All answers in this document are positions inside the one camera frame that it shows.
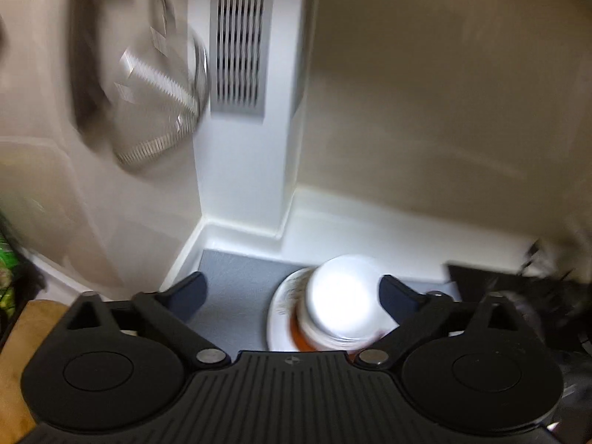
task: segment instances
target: white container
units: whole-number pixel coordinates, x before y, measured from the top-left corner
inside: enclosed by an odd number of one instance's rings
[[[378,299],[381,265],[344,255],[318,267],[298,305],[305,338],[320,350],[360,350],[396,328]]]

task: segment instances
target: vent grille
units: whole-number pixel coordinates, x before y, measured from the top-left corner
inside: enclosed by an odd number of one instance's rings
[[[212,111],[263,116],[272,0],[212,0]]]

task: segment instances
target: ribbed texture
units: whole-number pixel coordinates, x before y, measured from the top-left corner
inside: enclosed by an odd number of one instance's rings
[[[515,444],[556,443],[544,430],[498,439],[448,430],[417,414],[392,378],[342,353],[244,352],[238,363],[195,375],[171,409],[112,435],[37,427],[24,444]]]
[[[171,132],[147,142],[142,142],[127,151],[116,151],[115,156],[125,166],[134,167],[158,158],[165,150],[173,148],[195,131],[196,122],[183,119],[176,132]]]
[[[214,101],[220,109],[260,103],[265,0],[218,0]]]

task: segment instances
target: white refrigerator wall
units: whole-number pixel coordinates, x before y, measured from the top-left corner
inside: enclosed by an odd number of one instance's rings
[[[189,24],[204,42],[210,41],[211,1],[189,0]],[[303,14],[304,0],[272,2],[265,116],[208,114],[194,138],[203,214],[222,225],[280,232],[291,199],[286,168],[298,158],[288,142],[299,140],[291,138],[291,124]]]
[[[571,240],[592,225],[590,0],[319,0],[299,185]]]
[[[147,9],[98,0],[96,51],[113,68]],[[173,0],[184,18],[187,0]],[[146,172],[120,169],[77,130],[70,0],[0,0],[0,211],[49,265],[118,298],[161,285],[201,212],[191,141]],[[97,133],[106,119],[93,122]]]

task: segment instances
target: black object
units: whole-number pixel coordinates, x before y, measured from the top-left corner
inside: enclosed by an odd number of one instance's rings
[[[205,295],[201,274],[189,282]],[[461,304],[386,276],[381,303],[400,326],[367,354],[385,359],[243,351],[210,364],[197,356],[219,349],[163,305],[177,289],[81,296],[23,373],[39,425],[22,442],[558,442],[545,425],[561,373],[505,299]]]
[[[464,302],[480,302],[491,292],[501,292],[547,347],[587,352],[586,343],[592,337],[592,286],[456,264],[447,268]]]

